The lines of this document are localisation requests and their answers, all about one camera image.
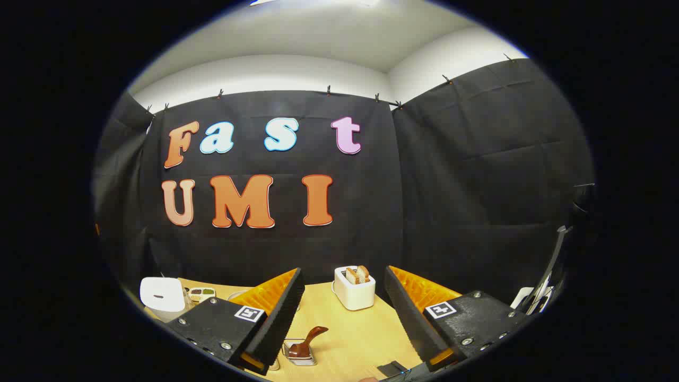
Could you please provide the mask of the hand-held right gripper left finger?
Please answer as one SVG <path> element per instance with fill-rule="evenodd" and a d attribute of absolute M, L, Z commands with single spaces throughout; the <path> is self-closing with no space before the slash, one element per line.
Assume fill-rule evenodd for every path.
<path fill-rule="evenodd" d="M 166 325 L 174 336 L 219 362 L 266 375 L 304 290 L 302 270 L 294 268 L 231 301 L 211 297 Z"/>

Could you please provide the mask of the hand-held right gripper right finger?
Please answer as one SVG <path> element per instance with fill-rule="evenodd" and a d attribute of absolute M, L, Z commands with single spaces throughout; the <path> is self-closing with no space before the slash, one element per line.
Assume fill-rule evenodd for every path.
<path fill-rule="evenodd" d="M 489 293 L 458 293 L 391 265 L 384 271 L 384 288 L 430 372 L 493 350 L 528 319 Z"/>

